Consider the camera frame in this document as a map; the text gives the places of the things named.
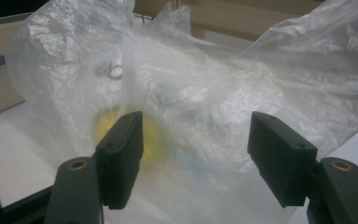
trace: plastic bag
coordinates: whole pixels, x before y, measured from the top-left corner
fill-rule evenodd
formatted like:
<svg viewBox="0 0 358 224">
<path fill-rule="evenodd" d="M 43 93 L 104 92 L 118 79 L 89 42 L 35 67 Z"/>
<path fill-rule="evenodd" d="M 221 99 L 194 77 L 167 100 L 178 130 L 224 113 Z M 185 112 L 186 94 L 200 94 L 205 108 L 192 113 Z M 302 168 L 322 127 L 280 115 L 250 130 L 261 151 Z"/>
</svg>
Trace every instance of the plastic bag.
<svg viewBox="0 0 358 224">
<path fill-rule="evenodd" d="M 326 1 L 244 52 L 192 38 L 183 8 L 127 31 L 132 4 L 50 1 L 11 39 L 9 73 L 56 139 L 51 152 L 89 156 L 103 115 L 142 109 L 165 142 L 107 220 L 287 222 L 293 209 L 246 153 L 251 112 L 279 117 L 320 158 L 358 131 L 358 1 Z"/>
<path fill-rule="evenodd" d="M 119 106 L 121 33 L 133 0 L 53 0 L 23 22 L 6 50 L 14 86 L 46 122 L 57 163 L 95 148 L 94 126 Z"/>
<path fill-rule="evenodd" d="M 358 132 L 358 1 L 327 1 L 243 52 L 192 38 L 188 12 L 168 10 L 124 33 L 123 71 L 123 113 L 144 111 L 170 143 L 119 220 L 145 199 L 157 223 L 286 223 L 246 152 L 251 114 L 284 120 L 319 158 Z"/>
</svg>

